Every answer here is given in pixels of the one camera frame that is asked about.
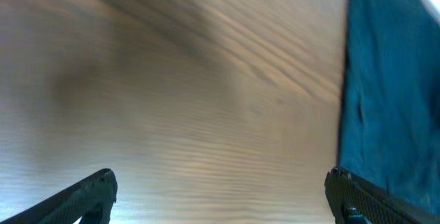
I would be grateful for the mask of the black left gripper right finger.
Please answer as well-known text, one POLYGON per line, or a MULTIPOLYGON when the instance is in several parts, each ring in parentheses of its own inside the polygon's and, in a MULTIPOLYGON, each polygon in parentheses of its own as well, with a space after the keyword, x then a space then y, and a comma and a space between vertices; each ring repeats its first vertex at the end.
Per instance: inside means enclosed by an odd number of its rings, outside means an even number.
POLYGON ((343 168, 332 168, 324 187, 335 224, 439 224, 438 216, 343 168))

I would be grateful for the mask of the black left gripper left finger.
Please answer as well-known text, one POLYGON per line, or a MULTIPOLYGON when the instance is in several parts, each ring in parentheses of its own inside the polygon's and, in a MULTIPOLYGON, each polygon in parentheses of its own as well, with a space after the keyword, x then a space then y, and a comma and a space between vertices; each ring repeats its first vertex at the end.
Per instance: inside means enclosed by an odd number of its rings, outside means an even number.
POLYGON ((1 224, 109 224, 118 184, 101 169, 1 224))

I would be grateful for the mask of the dark blue shorts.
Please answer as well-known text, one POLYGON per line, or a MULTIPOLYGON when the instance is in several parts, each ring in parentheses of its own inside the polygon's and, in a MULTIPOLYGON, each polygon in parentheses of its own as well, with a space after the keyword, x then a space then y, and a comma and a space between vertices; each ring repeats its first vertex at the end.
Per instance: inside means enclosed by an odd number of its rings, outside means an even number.
POLYGON ((439 23, 422 0, 349 0, 338 163, 439 213, 439 23))

